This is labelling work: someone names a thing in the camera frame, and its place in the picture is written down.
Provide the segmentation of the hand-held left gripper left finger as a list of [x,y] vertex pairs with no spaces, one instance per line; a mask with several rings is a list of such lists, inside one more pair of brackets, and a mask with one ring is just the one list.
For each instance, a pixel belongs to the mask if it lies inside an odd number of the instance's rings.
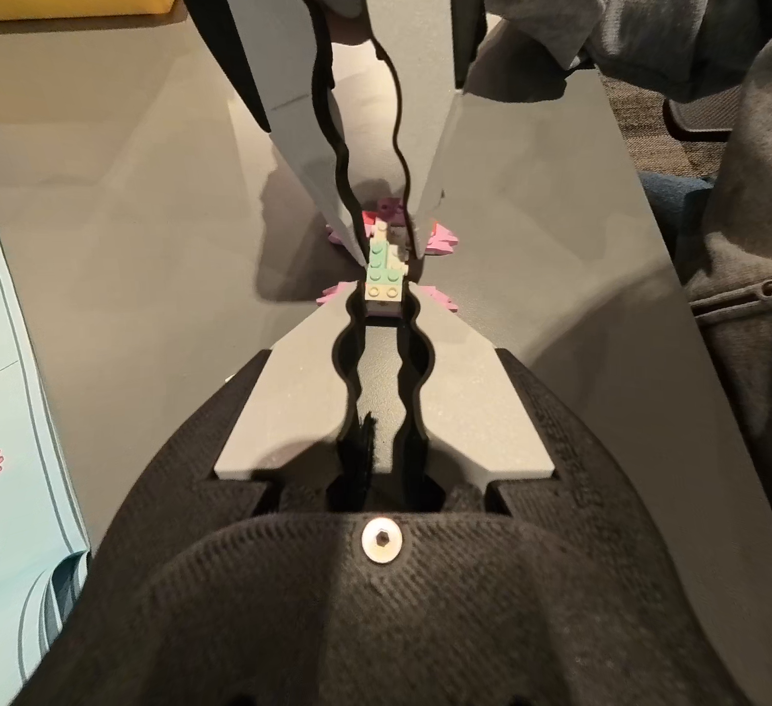
[[358,411],[363,347],[363,288],[343,287],[273,344],[216,460],[216,477],[367,477],[374,423]]

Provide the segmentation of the person's blue jeans leg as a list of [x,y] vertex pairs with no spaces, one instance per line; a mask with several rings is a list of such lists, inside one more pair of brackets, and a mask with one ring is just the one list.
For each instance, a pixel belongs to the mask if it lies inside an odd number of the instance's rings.
[[677,176],[641,171],[639,181],[671,258],[700,232],[702,215],[717,175]]

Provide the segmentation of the black mesh chair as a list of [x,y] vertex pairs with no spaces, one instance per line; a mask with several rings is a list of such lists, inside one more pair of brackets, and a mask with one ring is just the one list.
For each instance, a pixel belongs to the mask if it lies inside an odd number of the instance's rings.
[[729,90],[722,94],[678,103],[665,99],[662,118],[667,132],[681,142],[728,141],[738,110],[738,93]]

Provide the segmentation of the grey desk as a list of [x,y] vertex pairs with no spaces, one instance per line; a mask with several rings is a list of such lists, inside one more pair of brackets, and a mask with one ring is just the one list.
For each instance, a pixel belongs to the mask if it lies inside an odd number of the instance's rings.
[[[510,29],[461,101],[422,281],[602,441],[770,704],[770,507],[594,70]],[[97,549],[169,436],[351,279],[185,13],[2,28],[2,246]]]

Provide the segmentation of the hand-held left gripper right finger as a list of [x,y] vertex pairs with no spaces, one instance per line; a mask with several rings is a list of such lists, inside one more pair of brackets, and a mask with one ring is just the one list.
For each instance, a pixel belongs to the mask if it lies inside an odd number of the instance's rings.
[[436,483],[550,478],[554,461],[495,345],[430,296],[407,287],[398,331],[406,458]]

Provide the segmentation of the pastel toy brick assembly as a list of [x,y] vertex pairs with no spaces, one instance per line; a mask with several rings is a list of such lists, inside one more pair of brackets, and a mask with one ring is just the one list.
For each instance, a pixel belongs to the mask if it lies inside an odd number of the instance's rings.
[[375,216],[367,232],[369,260],[363,289],[366,313],[376,318],[402,318],[410,260],[405,226]]

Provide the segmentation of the open light blue instruction booklet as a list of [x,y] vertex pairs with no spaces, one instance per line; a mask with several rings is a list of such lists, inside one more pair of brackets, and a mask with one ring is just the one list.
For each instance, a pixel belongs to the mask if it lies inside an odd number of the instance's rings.
[[77,602],[90,541],[11,271],[1,253],[1,704]]

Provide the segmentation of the pink toy brick model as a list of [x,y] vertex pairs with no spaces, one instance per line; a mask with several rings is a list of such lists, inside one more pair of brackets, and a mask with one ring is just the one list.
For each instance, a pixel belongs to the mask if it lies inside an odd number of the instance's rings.
[[[367,228],[375,216],[378,216],[392,224],[405,226],[409,239],[408,228],[407,224],[405,223],[402,203],[400,200],[394,197],[381,198],[377,201],[374,210],[363,210],[363,225],[365,234],[368,236],[368,242],[370,235],[367,232]],[[435,221],[431,226],[429,243],[427,245],[425,254],[430,256],[450,255],[454,252],[457,245],[458,238],[449,229]],[[317,306],[323,306],[327,304],[334,296],[342,293],[345,289],[347,289],[350,284],[350,282],[342,281],[337,283],[335,286],[326,288],[322,292],[321,296],[316,299]],[[452,299],[450,299],[448,295],[439,291],[437,287],[425,286],[424,290],[444,308],[451,312],[458,312],[458,306],[452,301]]]

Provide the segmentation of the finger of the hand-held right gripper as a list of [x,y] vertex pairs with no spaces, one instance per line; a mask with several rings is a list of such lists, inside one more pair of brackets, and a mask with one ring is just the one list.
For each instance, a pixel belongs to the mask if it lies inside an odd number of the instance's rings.
[[393,143],[414,253],[425,253],[441,198],[437,154],[457,100],[451,0],[367,0],[372,36],[394,79]]
[[227,2],[273,144],[342,245],[366,265],[369,247],[349,181],[322,9],[314,0]]

